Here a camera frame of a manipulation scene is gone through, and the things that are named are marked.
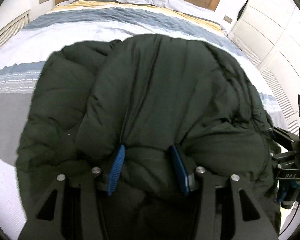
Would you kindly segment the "blue-gloved right hand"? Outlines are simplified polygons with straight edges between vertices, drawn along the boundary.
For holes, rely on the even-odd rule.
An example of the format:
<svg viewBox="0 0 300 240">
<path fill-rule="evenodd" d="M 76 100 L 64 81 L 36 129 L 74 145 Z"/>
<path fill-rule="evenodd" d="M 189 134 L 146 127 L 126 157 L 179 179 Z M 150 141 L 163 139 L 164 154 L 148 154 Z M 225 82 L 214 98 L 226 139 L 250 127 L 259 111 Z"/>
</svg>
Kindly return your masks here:
<svg viewBox="0 0 300 240">
<path fill-rule="evenodd" d="M 300 203 L 300 183 L 295 180 L 279 180 L 276 202 L 285 209 L 290 209 L 295 202 Z"/>
</svg>

